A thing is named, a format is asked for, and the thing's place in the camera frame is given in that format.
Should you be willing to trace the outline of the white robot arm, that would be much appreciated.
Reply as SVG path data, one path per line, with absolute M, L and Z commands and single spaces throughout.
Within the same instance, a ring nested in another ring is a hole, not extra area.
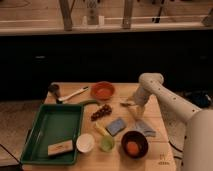
M 132 95 L 136 105 L 144 107 L 153 94 L 186 125 L 181 171 L 213 171 L 213 110 L 201 109 L 164 87 L 160 73 L 142 73 L 138 81 Z

